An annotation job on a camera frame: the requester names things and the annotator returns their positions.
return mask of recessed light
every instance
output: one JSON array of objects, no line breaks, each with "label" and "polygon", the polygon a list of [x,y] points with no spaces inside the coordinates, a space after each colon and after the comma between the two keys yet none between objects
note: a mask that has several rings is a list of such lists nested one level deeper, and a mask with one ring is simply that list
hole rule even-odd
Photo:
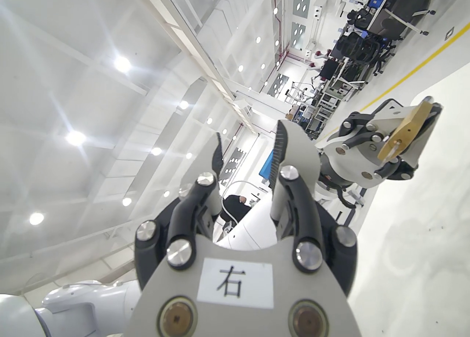
[{"label": "recessed light", "polygon": [[153,147],[153,149],[151,149],[151,153],[158,156],[162,153],[162,149],[160,147]]},{"label": "recessed light", "polygon": [[65,137],[65,140],[72,144],[72,146],[81,146],[84,141],[87,140],[87,137],[81,132],[70,131]]},{"label": "recessed light", "polygon": [[30,224],[39,225],[44,220],[44,215],[42,213],[33,213],[30,215]]},{"label": "recessed light", "polygon": [[127,73],[129,70],[131,70],[131,63],[126,57],[119,55],[114,60],[114,67],[121,73]]}]

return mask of white floor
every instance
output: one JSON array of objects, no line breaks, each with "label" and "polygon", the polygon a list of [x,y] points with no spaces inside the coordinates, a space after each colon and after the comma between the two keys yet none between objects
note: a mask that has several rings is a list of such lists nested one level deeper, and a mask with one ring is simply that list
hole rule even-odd
[{"label": "white floor", "polygon": [[[408,37],[385,73],[342,104],[323,134],[389,97],[409,105],[432,95],[444,106],[415,177],[384,182],[359,233],[349,301],[363,337],[470,336],[470,0],[440,7],[420,24],[430,35]],[[457,38],[446,47],[452,26]]]}]

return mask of silver bolt head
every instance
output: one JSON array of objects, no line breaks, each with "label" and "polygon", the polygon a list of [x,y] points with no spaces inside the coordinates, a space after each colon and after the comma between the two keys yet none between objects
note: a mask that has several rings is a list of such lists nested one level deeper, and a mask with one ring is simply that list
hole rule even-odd
[{"label": "silver bolt head", "polygon": [[191,243],[186,239],[178,239],[173,241],[166,250],[168,263],[173,267],[184,265],[188,262],[193,253]]},{"label": "silver bolt head", "polygon": [[201,186],[209,186],[214,183],[214,179],[214,174],[212,174],[210,171],[205,171],[199,175],[198,184]]},{"label": "silver bolt head", "polygon": [[300,265],[309,271],[318,270],[322,265],[322,251],[310,241],[300,242],[295,250],[295,253]]},{"label": "silver bolt head", "polygon": [[299,177],[299,171],[289,164],[281,168],[281,177],[289,181],[293,181]]},{"label": "silver bolt head", "polygon": [[180,187],[180,190],[178,191],[178,195],[181,198],[186,197],[189,194],[189,191],[191,190],[192,187],[193,187],[193,184],[191,183],[182,184]]},{"label": "silver bolt head", "polygon": [[147,241],[150,240],[156,230],[156,224],[152,220],[144,221],[136,230],[135,236],[139,241]]},{"label": "silver bolt head", "polygon": [[356,233],[349,226],[340,225],[336,228],[336,236],[345,247],[351,248],[357,243]]}]

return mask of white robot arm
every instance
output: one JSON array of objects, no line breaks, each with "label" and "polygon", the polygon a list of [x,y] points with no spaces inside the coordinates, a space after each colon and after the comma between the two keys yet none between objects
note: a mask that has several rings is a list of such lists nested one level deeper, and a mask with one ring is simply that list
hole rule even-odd
[{"label": "white robot arm", "polygon": [[278,122],[267,194],[219,245],[223,167],[214,135],[183,177],[179,197],[135,238],[138,282],[87,281],[52,291],[34,310],[0,295],[2,336],[183,337],[269,335],[358,337],[346,297],[357,262],[356,234],[317,202],[357,185],[413,177],[442,107],[387,100],[353,112],[324,147],[290,121]]}]

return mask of chinese character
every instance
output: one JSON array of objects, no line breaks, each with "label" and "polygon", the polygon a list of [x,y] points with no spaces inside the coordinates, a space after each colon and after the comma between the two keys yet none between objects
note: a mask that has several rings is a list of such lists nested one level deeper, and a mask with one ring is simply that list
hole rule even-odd
[{"label": "chinese character", "polygon": [[[238,298],[240,298],[240,289],[242,287],[242,281],[241,280],[230,280],[230,275],[232,273],[236,273],[238,275],[245,275],[245,271],[234,271],[234,267],[231,266],[230,270],[228,270],[228,271],[227,270],[220,270],[219,272],[226,273],[227,277],[222,282],[222,284],[220,286],[218,286],[217,291],[219,291],[222,288],[222,286],[225,285],[224,297],[226,297],[227,295],[236,295]],[[229,292],[228,291],[228,285],[229,284],[236,284],[237,287],[238,287],[237,292]]]}]

